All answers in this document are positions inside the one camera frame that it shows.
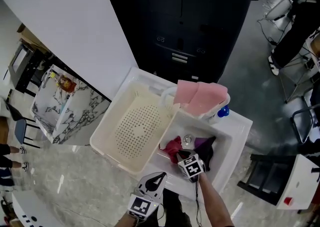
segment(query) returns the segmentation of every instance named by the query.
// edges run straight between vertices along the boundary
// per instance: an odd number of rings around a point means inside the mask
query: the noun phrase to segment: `human arm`
[[[137,219],[125,213],[114,227],[134,227]]]
[[[209,182],[207,175],[199,175],[199,184],[203,194],[204,207],[212,227],[234,226],[226,205]]]

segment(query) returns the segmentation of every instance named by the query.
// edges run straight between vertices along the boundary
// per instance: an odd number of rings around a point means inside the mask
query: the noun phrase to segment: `beige plastic basket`
[[[90,139],[91,146],[118,167],[139,174],[178,110],[172,96],[165,106],[159,106],[159,100],[147,86],[131,82],[112,101]]]

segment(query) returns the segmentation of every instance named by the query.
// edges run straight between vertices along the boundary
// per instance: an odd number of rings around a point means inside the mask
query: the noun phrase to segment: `pink cloth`
[[[164,149],[161,149],[159,144],[159,150],[167,153],[170,156],[170,160],[172,163],[178,164],[176,155],[179,150],[182,150],[181,137],[177,136],[174,140],[168,142]]]
[[[181,105],[187,113],[199,116],[227,99],[228,89],[216,83],[190,82],[179,80],[174,104]]]

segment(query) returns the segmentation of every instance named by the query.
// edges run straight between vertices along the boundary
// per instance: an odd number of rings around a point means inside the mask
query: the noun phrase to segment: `black and white shoe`
[[[27,153],[27,150],[26,150],[25,147],[22,147],[22,146],[21,146],[19,150],[20,150],[20,153],[21,153],[21,154],[26,154],[26,153]]]
[[[271,69],[273,75],[278,76],[279,75],[279,69],[275,66],[271,55],[268,57],[268,61],[269,61],[270,69]]]
[[[27,172],[27,171],[28,171],[28,168],[29,168],[29,163],[28,163],[28,162],[24,162],[24,163],[23,163],[23,167],[22,167],[22,169],[24,170],[24,172]]]

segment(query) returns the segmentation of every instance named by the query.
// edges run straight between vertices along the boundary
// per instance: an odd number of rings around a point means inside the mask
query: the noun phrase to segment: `perforated basket bottom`
[[[153,139],[161,124],[159,109],[155,105],[131,107],[115,132],[119,155],[126,160],[141,157],[144,146]]]

